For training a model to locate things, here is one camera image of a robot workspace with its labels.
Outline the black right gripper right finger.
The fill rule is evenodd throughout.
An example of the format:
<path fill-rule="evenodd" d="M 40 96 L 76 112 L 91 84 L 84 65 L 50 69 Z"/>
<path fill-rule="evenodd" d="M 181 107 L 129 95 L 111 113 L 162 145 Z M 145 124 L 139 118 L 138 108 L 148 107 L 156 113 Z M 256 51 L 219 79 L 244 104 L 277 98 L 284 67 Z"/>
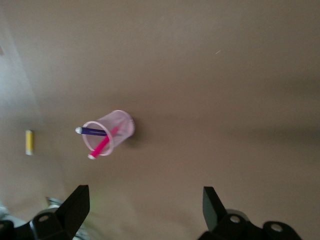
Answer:
<path fill-rule="evenodd" d="M 203 188 L 202 213 L 207 225 L 200 240 L 300 240 L 288 224 L 267 221 L 262 227 L 254 225 L 241 211 L 226 209 L 215 189 Z"/>

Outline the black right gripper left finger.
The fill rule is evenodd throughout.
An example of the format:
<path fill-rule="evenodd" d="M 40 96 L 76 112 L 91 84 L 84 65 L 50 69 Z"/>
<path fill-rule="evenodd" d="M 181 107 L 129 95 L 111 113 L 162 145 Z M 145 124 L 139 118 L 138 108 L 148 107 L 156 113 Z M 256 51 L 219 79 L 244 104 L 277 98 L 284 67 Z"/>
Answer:
<path fill-rule="evenodd" d="M 2 240 L 88 240 L 83 223 L 90 211 L 88 185 L 79 185 L 59 206 L 45 209 L 25 224 L 9 216 L 0 218 Z"/>

